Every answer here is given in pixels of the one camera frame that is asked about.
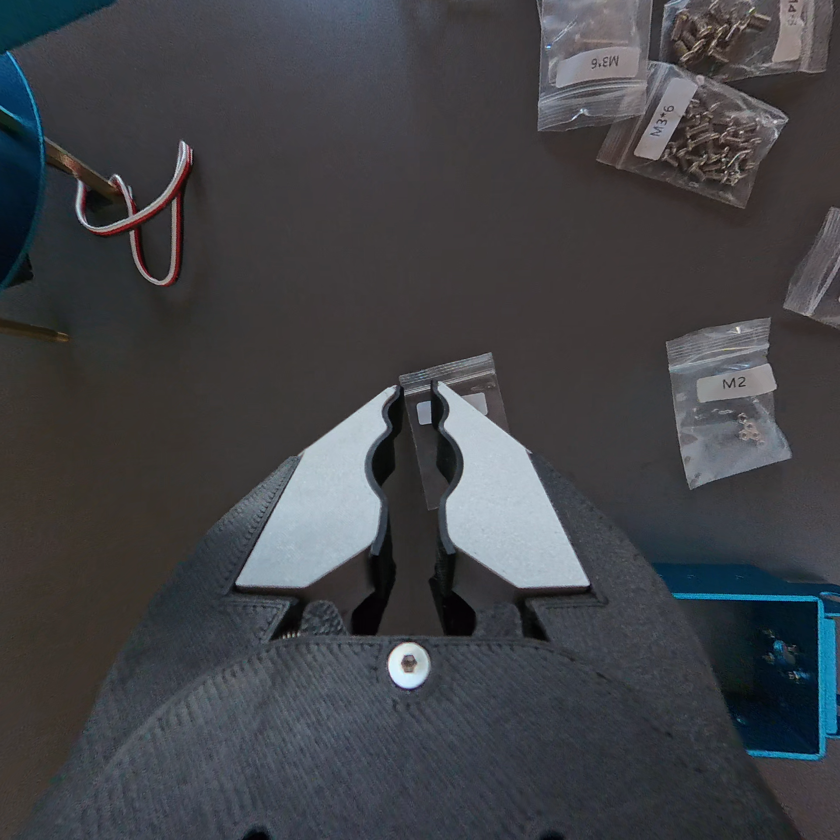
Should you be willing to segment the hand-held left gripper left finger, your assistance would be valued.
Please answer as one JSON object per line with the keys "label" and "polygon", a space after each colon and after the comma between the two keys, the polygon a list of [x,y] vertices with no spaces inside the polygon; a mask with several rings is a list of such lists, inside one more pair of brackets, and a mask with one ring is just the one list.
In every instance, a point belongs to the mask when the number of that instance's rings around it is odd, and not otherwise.
{"label": "hand-held left gripper left finger", "polygon": [[403,389],[391,385],[302,451],[238,591],[330,602],[352,634],[376,634],[396,579],[383,485],[402,420]]}

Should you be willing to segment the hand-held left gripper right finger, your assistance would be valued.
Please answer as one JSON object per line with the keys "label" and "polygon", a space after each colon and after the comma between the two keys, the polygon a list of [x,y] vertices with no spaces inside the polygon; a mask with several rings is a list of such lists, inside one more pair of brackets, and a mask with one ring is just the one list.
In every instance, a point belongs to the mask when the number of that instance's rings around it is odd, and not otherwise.
{"label": "hand-held left gripper right finger", "polygon": [[584,596],[592,582],[532,453],[451,386],[432,383],[437,507],[433,592],[444,632],[470,636],[479,614],[540,597]]}

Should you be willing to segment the small clear zip bag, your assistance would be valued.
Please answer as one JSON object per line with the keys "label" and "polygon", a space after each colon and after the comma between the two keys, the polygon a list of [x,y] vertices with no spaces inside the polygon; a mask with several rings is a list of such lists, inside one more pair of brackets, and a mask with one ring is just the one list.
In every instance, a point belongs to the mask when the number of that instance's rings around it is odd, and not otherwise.
{"label": "small clear zip bag", "polygon": [[431,382],[448,385],[483,416],[508,431],[508,419],[501,396],[492,353],[436,365],[401,374],[409,426],[412,430],[416,461],[429,511],[438,508],[447,482],[436,466],[438,436],[433,427]]}

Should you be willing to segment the blue metal bracket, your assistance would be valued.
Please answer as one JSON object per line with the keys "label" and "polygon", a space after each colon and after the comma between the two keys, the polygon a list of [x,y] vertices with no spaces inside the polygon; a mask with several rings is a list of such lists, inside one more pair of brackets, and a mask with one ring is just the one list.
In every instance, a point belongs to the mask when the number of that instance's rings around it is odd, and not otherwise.
{"label": "blue metal bracket", "polygon": [[838,585],[741,563],[655,563],[749,755],[818,761],[838,739]]}

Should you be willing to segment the blue hobby robot arm base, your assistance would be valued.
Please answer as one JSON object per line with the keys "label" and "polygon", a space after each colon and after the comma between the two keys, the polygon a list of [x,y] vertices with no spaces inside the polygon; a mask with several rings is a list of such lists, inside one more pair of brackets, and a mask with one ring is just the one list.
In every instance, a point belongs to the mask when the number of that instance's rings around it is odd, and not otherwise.
{"label": "blue hobby robot arm base", "polygon": [[111,5],[111,1],[1,2],[1,289],[32,279],[28,250],[44,197],[46,167],[74,176],[105,202],[119,190],[49,141],[35,96],[12,49]]}

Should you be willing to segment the dark desk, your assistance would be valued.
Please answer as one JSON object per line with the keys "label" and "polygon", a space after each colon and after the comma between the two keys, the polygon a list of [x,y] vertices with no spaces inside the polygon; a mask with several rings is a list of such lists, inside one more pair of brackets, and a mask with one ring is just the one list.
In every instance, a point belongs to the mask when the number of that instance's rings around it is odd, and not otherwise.
{"label": "dark desk", "polygon": [[[838,331],[783,309],[838,206],[827,69],[744,209],[537,129],[534,2],[118,2],[17,49],[45,133],[140,202],[194,148],[182,276],[137,274],[47,173],[2,315],[2,838],[153,595],[290,455],[402,373],[490,351],[514,437],[653,561],[838,582]],[[771,319],[792,457],[690,489],[666,343]]]}

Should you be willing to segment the plastic bag of tiny nuts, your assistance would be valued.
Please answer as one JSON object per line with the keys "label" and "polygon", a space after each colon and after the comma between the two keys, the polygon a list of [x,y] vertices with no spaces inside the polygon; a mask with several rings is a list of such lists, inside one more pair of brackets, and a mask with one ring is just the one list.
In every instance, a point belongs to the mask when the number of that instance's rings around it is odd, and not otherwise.
{"label": "plastic bag of tiny nuts", "polygon": [[791,459],[775,419],[770,329],[770,318],[757,318],[666,343],[679,450],[690,489]]}

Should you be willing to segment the clear plastic bag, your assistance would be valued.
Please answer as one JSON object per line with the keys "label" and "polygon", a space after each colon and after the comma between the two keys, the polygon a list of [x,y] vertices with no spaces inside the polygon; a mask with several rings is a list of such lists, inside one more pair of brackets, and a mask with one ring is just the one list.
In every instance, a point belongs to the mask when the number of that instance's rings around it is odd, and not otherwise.
{"label": "clear plastic bag", "polygon": [[839,209],[832,206],[795,269],[783,308],[839,329]]}

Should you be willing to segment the nearly empty plastic bag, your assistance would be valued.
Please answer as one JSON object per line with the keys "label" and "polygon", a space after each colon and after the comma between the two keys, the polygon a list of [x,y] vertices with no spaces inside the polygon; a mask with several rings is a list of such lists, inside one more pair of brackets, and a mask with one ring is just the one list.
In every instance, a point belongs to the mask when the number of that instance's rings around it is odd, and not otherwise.
{"label": "nearly empty plastic bag", "polygon": [[538,130],[639,116],[646,107],[651,1],[540,1]]}

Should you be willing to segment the plastic bag full of screws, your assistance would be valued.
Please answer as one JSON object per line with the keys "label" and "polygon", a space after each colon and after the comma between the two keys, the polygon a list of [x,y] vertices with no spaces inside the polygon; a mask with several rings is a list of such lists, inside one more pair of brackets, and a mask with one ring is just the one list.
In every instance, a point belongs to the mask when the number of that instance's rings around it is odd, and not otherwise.
{"label": "plastic bag full of screws", "polygon": [[731,207],[745,208],[788,116],[717,80],[647,65],[641,115],[615,122],[596,160]]}

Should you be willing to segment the plastic bag of long screws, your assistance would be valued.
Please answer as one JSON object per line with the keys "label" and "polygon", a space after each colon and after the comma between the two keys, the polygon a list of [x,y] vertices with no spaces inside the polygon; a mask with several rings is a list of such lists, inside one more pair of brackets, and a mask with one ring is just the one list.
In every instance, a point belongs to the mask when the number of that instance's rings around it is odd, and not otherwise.
{"label": "plastic bag of long screws", "polygon": [[732,82],[825,71],[832,1],[672,1],[664,7],[658,58]]}

